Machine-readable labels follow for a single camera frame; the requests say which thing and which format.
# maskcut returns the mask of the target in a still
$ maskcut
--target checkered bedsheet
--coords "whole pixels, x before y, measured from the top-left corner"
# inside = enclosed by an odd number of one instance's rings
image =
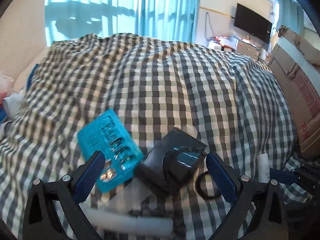
[[[296,132],[284,95],[271,71],[252,58],[134,34],[54,42],[0,144],[0,214],[16,236],[32,181],[58,180],[83,164],[76,135],[110,108],[145,154],[173,127],[193,125],[208,152],[252,179],[260,153],[269,154],[272,168],[299,165],[294,157],[287,162]],[[150,197],[141,208],[171,212],[185,229],[175,238],[208,239],[230,205],[196,193],[195,178],[204,171],[202,163],[179,195],[165,202]],[[209,177],[202,186],[216,192]],[[94,189],[92,206],[123,187],[107,194]],[[294,187],[285,192],[287,199],[306,196]],[[238,236],[249,221],[250,214]],[[63,225],[71,234],[66,220]]]

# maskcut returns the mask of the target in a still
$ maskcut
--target white wall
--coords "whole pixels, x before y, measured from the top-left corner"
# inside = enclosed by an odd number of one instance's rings
[[[0,71],[16,79],[45,46],[44,0],[13,0],[0,18]]]
[[[205,7],[221,13],[235,16],[237,3],[240,3],[249,9],[255,11],[256,13],[262,15],[264,18],[269,20],[271,4],[268,0],[200,0],[200,7]],[[215,36],[226,35],[228,36],[232,31],[235,31],[240,36],[246,36],[247,33],[233,26],[234,20],[228,16],[221,15],[212,11],[207,11],[205,9],[199,10],[198,25],[195,43],[207,46],[208,43],[204,37],[204,27],[205,27],[205,14],[209,13],[212,28]],[[208,37],[212,36],[207,23],[207,33]],[[257,45],[262,45],[263,42],[256,39]]]
[[[318,33],[308,28],[304,28],[304,38],[309,41],[312,46],[320,50],[320,38]]]

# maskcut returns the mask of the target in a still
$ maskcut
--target cardboard box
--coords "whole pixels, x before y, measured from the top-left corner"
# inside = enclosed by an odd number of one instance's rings
[[[303,157],[320,155],[320,51],[285,26],[269,68],[292,113]]]

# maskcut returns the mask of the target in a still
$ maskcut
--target teal curtain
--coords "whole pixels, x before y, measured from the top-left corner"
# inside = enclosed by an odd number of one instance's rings
[[[279,3],[279,20],[277,29],[281,25],[285,25],[303,36],[304,23],[303,23],[303,9],[298,2],[293,0],[278,0]]]
[[[45,0],[47,44],[89,33],[193,42],[199,0]]]

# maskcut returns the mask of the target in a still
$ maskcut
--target blue plastic box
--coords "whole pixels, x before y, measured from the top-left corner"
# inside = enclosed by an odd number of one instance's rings
[[[116,176],[107,182],[103,182],[99,176],[96,185],[102,192],[108,192],[132,178],[134,168],[144,158],[112,109],[81,129],[77,136],[86,161],[96,150],[103,152],[106,160],[111,161],[111,164],[108,162],[110,166],[105,167],[100,176],[106,174],[108,169],[116,172]]]

